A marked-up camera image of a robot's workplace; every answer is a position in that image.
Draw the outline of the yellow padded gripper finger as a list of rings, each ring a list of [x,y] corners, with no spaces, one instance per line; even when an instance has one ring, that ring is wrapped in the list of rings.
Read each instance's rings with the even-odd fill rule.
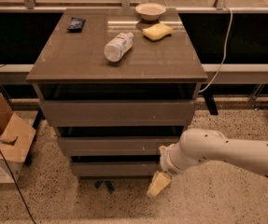
[[[148,187],[147,195],[150,198],[156,197],[171,183],[171,180],[172,178],[170,175],[157,171],[152,177],[151,183]]]

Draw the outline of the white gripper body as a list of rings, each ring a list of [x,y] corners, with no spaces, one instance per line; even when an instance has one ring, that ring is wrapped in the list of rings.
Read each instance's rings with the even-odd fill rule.
[[[160,166],[169,175],[182,174],[187,169],[186,158],[179,143],[160,146]]]

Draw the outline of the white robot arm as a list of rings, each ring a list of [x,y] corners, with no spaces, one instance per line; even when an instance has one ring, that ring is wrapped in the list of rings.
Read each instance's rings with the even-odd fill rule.
[[[229,139],[214,130],[188,129],[177,143],[160,146],[160,167],[148,187],[152,198],[160,194],[173,175],[208,161],[224,161],[268,178],[268,141]]]

